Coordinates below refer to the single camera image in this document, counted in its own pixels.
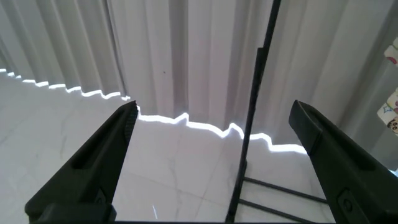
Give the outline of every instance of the black metal rack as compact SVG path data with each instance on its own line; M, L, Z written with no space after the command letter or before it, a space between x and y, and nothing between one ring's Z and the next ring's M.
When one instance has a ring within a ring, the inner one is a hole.
M251 87L248 116L246 118L246 127L244 130L244 138L243 138L241 158L240 158L240 162L239 162L239 170L238 170L238 175L237 175L235 186L234 186L234 191L233 191L233 194L231 197L231 202L229 203L228 213L225 218L225 222L227 222L227 223L234 222L239 203L242 205L250 206L252 208L256 208L256 209L265 211L265 212L273 213L275 215L279 215L279 216L294 220L296 222L311 223L311 221L309 221L309 220L299 218L294 215L290 215L288 213L284 213L284 212L275 210L273 208L265 207L265 206L262 206L262 205L259 205L256 203L252 203L252 202L248 202L247 200L241 199L240 195L241 195L241 191L242 191L243 182L245 182L245 181L252 183L252 184L261 185L263 187L280 190L287 194L296 195L298 197L313 200L315 202L328 204L328 202L325 199L314 197L312 195L307 195L307 194L304 194L301 192L297 192L294 190L290 190L290 189L287 189L284 187L280 187L280 186L277 186L274 184L266 183L266 182L263 182L260 180L256 180L256 179L252 179L252 178L244 176L246 173L246 167L248 166L246 157L248 155L249 138L250 138L250 134L251 134L251 127L252 127L252 123L253 123L253 119L254 119L254 113L256 110L257 97L259 94L259 89L260 89L260 85L261 85L261 81L262 81L262 75L264 73L269 49L271 46L272 36L274 34L275 24L276 24L277 16L279 13L279 7L280 7L280 0L274 0L274 2L272 3L271 14L269 16L269 22L268 22L268 26L267 26L267 32L266 32L266 37L264 40L264 45L262 48L258 48L258 50L257 50L256 65L254 67L254 75L253 75L253 81L252 81L252 87Z

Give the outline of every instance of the floor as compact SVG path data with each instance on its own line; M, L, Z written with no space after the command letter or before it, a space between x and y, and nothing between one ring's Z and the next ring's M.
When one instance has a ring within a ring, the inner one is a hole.
M24 205L120 105L0 73L0 221L27 223ZM177 124L137 120L113 205L117 220L222 222L242 140ZM323 197L307 155L250 142L246 175ZM244 184L241 198L313 222L334 222L326 205ZM240 205L236 222L292 222Z

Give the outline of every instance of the sheer curtain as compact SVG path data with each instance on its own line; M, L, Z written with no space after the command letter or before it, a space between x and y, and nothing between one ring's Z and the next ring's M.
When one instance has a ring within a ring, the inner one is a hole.
M130 96L142 114L188 113L190 121L221 130L230 123L243 128L271 5L0 0L0 65L39 86ZM396 9L393 0L282 1L253 133L268 134L274 144L297 144L287 120L298 99L376 151L384 129L362 140L364 119L378 122L376 112L364 115L363 105L370 104L364 96L379 93L369 80L379 80L376 68L388 65L380 49L394 39L386 34Z

